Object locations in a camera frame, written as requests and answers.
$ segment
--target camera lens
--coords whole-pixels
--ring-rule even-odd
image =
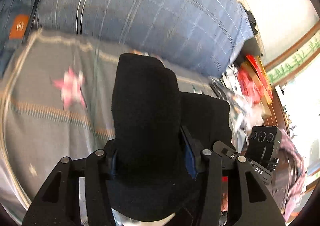
[[[274,135],[272,133],[268,134],[267,141],[270,143],[273,141]]]
[[[266,138],[266,133],[265,132],[260,132],[258,135],[258,141],[263,142],[264,139]]]
[[[251,135],[251,139],[256,139],[257,138],[257,132],[253,132]]]

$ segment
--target green plant pattern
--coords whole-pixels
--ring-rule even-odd
[[[320,31],[318,31],[306,44],[281,64],[268,71],[267,76],[271,85],[286,77],[307,60],[320,48]]]

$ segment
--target pink star pattern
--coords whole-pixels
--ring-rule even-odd
[[[67,110],[72,102],[79,102],[83,108],[86,104],[81,92],[81,85],[84,83],[84,77],[81,71],[76,76],[71,67],[68,72],[65,71],[63,79],[53,81],[53,85],[61,89],[61,100],[63,101],[63,109]]]

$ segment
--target orange label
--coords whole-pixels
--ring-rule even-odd
[[[24,32],[26,31],[27,24],[29,22],[29,16],[25,14],[19,14],[16,16],[14,19],[10,35],[9,35],[9,40],[12,39],[22,39]]]

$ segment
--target metal screw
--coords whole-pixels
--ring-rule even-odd
[[[247,159],[244,156],[241,155],[241,156],[238,157],[238,161],[241,162],[241,163],[244,163],[245,161],[247,161]]]
[[[67,156],[65,156],[65,157],[63,157],[63,158],[61,159],[61,163],[67,163],[67,162],[69,162],[69,160],[70,160],[70,158],[67,157]]]
[[[97,156],[102,156],[102,155],[104,155],[104,151],[102,149],[99,149],[99,150],[96,151],[96,155]]]
[[[204,149],[204,150],[202,150],[202,153],[203,153],[204,155],[211,155],[211,154],[212,154],[211,150],[209,150],[209,149]]]

